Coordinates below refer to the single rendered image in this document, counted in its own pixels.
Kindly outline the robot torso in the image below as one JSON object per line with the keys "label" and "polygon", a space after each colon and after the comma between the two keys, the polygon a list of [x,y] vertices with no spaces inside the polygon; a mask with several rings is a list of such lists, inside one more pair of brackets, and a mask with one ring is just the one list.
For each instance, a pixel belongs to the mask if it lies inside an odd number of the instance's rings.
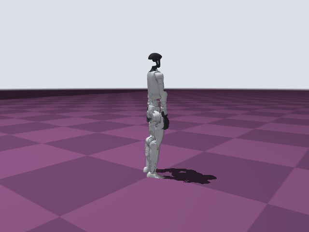
{"label": "robot torso", "polygon": [[153,99],[151,101],[151,105],[148,107],[148,115],[152,117],[153,111],[158,111],[160,113],[160,107],[158,106],[159,101],[156,99],[161,99],[159,96],[157,81],[155,80],[155,73],[160,73],[158,69],[153,72],[147,73],[147,86],[148,86],[148,96],[150,99]]}

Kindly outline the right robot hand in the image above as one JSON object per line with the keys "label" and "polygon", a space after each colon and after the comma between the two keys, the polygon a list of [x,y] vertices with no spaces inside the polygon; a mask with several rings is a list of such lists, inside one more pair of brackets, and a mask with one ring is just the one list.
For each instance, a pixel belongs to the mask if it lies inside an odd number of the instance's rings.
{"label": "right robot hand", "polygon": [[164,127],[162,129],[166,130],[169,127],[169,119],[167,118],[168,115],[165,115],[163,111],[161,112],[161,115],[164,118]]}

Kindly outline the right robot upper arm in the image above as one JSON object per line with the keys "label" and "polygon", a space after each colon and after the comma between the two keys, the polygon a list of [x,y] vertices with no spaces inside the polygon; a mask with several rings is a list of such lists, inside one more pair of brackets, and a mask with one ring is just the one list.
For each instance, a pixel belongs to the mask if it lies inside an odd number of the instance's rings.
{"label": "right robot upper arm", "polygon": [[156,72],[155,73],[155,80],[157,81],[157,86],[158,86],[158,91],[159,91],[159,96],[162,97],[162,93],[165,92],[164,91],[164,76],[162,73],[160,72]]}

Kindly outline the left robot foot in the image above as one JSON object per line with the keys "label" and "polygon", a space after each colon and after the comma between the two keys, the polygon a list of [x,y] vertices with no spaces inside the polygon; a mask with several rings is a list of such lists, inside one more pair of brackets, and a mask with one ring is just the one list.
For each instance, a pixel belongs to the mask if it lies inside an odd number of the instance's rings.
{"label": "left robot foot", "polygon": [[[156,169],[157,169],[157,168],[156,168]],[[143,169],[143,172],[145,172],[145,173],[150,172],[150,171],[151,171],[151,167],[148,168],[148,166],[147,166],[147,167],[144,167],[144,169]]]}

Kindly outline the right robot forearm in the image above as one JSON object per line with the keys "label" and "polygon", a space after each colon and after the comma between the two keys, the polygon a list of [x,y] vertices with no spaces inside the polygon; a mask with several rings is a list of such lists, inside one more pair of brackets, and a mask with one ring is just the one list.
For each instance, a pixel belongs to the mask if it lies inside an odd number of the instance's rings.
{"label": "right robot forearm", "polygon": [[167,115],[167,92],[162,93],[162,98],[160,99],[161,102],[161,112],[163,111],[165,115]]}

